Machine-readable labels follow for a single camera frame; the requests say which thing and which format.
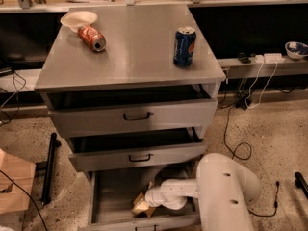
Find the drawer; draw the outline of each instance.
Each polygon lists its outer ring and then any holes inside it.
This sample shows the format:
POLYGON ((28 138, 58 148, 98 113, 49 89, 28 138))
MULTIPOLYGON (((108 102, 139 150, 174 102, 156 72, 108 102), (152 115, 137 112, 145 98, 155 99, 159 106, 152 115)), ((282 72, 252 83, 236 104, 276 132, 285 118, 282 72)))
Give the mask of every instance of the drawer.
POLYGON ((52 110, 183 101, 210 98, 201 85, 46 93, 52 110))
POLYGON ((215 99, 196 99, 60 110, 49 114, 59 135, 64 138, 181 127, 198 128, 201 138, 212 121, 216 106, 215 99))
POLYGON ((71 138, 76 171, 147 167, 187 162, 205 152, 205 144, 187 129, 71 138))
POLYGON ((133 201, 145 193, 150 182, 186 179, 188 164, 167 167, 126 168, 94 172, 91 179, 89 225, 80 231, 158 231, 200 224, 195 199, 188 199, 180 210, 156 209, 152 217, 132 213, 133 201))

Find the pepsi can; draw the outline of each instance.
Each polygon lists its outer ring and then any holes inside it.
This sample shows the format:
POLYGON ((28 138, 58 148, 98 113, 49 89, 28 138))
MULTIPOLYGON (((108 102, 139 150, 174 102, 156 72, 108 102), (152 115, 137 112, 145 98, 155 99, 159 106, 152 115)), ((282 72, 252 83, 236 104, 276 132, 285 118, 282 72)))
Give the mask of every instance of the pepsi can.
POLYGON ((192 27, 181 27, 177 30, 174 42, 174 64, 179 67, 192 64, 195 37, 195 30, 192 27))

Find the gray cabinet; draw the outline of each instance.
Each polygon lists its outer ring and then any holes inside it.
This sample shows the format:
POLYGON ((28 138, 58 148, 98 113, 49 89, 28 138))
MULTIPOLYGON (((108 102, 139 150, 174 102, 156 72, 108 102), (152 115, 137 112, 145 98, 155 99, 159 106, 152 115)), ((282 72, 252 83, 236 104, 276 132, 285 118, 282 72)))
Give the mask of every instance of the gray cabinet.
POLYGON ((224 74, 186 5, 87 8, 105 34, 94 53, 63 27, 38 77, 69 160, 92 186, 89 226, 81 230, 164 230, 199 223, 196 203, 134 217, 132 201, 150 181, 191 177, 224 74), (197 33, 192 65, 172 62, 174 34, 197 33))

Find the cable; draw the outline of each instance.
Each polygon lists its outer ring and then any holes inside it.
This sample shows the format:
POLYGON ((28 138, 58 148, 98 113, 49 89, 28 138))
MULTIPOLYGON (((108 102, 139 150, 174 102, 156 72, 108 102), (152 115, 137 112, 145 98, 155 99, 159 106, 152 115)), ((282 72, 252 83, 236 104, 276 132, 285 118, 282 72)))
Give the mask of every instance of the cable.
POLYGON ((224 130, 224 134, 223 134, 223 142, 224 145, 227 147, 227 149, 230 151, 230 153, 232 154, 232 159, 237 158, 240 160, 249 160, 251 158, 252 155, 252 147, 249 143, 247 142, 241 142, 240 144, 237 145, 237 147, 235 148, 235 150, 233 151, 232 148, 230 146, 228 146, 227 142, 226 142, 226 134, 227 134, 227 130, 228 130, 228 126, 229 126, 229 120, 230 120, 230 112, 231 110, 235 108, 235 107, 231 107, 228 111, 228 115, 227 115, 227 123, 225 126, 225 130, 224 130), (240 148, 240 146, 246 145, 248 147, 248 156, 247 157, 240 157, 238 156, 236 153, 238 151, 238 149, 240 148))
POLYGON ((17 113, 19 112, 19 109, 20 109, 20 102, 19 102, 19 92, 21 90, 23 90, 26 86, 26 83, 27 81, 22 78, 18 73, 16 73, 15 71, 13 72, 13 85, 15 87, 15 90, 16 92, 13 93, 0 107, 0 115, 3 114, 5 115, 6 117, 6 120, 5 119, 2 119, 0 117, 0 126, 3 126, 3 125, 7 125, 7 124, 10 124, 11 121, 15 118, 15 116, 17 115, 17 113), (20 83, 18 80, 16 80, 16 77, 15 76, 18 76, 22 81, 23 83, 20 83), (16 85, 16 82, 18 82, 19 84, 21 84, 21 88, 18 88, 17 85, 16 85), (7 112, 5 112, 3 109, 5 107, 5 105, 14 97, 16 96, 16 101, 17 101, 17 110, 13 113, 12 116, 10 116, 7 112))
POLYGON ((279 90, 282 93, 289 94, 289 93, 292 93, 295 89, 305 90, 306 88, 307 88, 306 86, 298 86, 298 87, 293 86, 289 90, 282 89, 282 88, 276 88, 276 89, 279 90))
POLYGON ((224 91, 224 96, 223 96, 222 100, 219 101, 219 103, 218 103, 218 109, 219 110, 230 108, 231 106, 237 105, 239 103, 239 101, 242 101, 244 99, 244 97, 241 97, 240 94, 237 94, 237 98, 235 98, 235 101, 233 101, 232 103, 230 103, 228 105, 222 106, 221 104, 225 101, 226 95, 227 95, 227 90, 224 91))
POLYGON ((261 97, 262 97, 262 95, 263 95, 263 92, 265 91, 266 87, 268 86, 268 84, 269 84, 269 82, 270 82, 270 79, 273 77, 273 75, 275 74, 275 72, 276 72, 276 70, 277 70, 278 62, 275 62, 275 63, 276 63, 275 70, 273 71, 273 73, 271 74, 271 76, 268 78, 266 85, 263 87, 262 92, 261 92, 261 94, 260 94, 260 96, 259 96, 259 102, 258 102, 257 104, 255 104, 254 106, 249 106, 249 105, 247 104, 247 99, 251 96, 250 90, 251 90, 251 88, 254 86, 254 84, 256 84, 256 82, 257 82, 257 80, 258 80, 258 78, 259 78, 260 71, 261 71, 262 67, 264 66, 264 63, 262 63, 261 66, 259 67, 259 70, 258 70, 258 73, 257 73, 257 77, 256 77, 255 81, 251 84, 251 86, 249 87, 249 95, 248 95, 248 97, 244 100, 244 102, 245 102, 245 104, 246 104, 246 107, 247 107, 248 109, 253 109, 253 108, 257 107, 257 106, 261 103, 261 97))
POLYGON ((276 196, 275 196, 275 201, 274 201, 274 203, 273 203, 273 206, 274 206, 275 210, 274 210, 273 214, 269 214, 269 215, 260 215, 260 214, 256 214, 256 213, 254 213, 254 212, 248 210, 250 214, 252 214, 252 215, 254 215, 254 216, 256 216, 256 217, 260 217, 260 218, 272 218, 273 216, 276 215, 277 209, 278 209, 278 201, 277 201, 277 198, 278 198, 278 193, 279 193, 279 181, 276 181, 276 186, 277 186, 276 196))
POLYGON ((28 196, 28 197, 31 199, 31 201, 34 203, 34 205, 35 205, 35 207, 36 207, 36 209, 37 209, 37 211, 38 211, 39 217, 40 217, 40 219, 41 219, 41 222, 42 222, 42 224, 43 224, 43 226, 44 226, 44 228, 45 228, 45 230, 48 231, 47 226, 46 226, 46 224, 45 224, 45 221, 44 221, 43 217, 41 216, 41 213, 40 213, 40 211, 39 211, 38 205, 36 204, 35 200, 34 200, 23 188, 21 188, 17 183, 15 183, 14 180, 11 179, 9 175, 7 175, 7 174, 6 174, 5 172, 3 172, 1 169, 0 169, 0 172, 1 172, 4 176, 6 176, 14 185, 16 185, 19 189, 21 189, 24 193, 27 194, 27 196, 28 196))

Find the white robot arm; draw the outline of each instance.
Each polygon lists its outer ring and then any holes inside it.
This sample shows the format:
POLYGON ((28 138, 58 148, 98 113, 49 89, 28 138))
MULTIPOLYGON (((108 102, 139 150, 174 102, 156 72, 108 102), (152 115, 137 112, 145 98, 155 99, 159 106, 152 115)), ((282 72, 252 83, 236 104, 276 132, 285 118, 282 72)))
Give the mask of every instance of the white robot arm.
POLYGON ((152 207, 181 209, 187 197, 198 198, 202 230, 253 231, 246 205, 258 200, 261 184, 248 168, 223 155, 204 156, 195 179, 166 180, 146 192, 152 207))

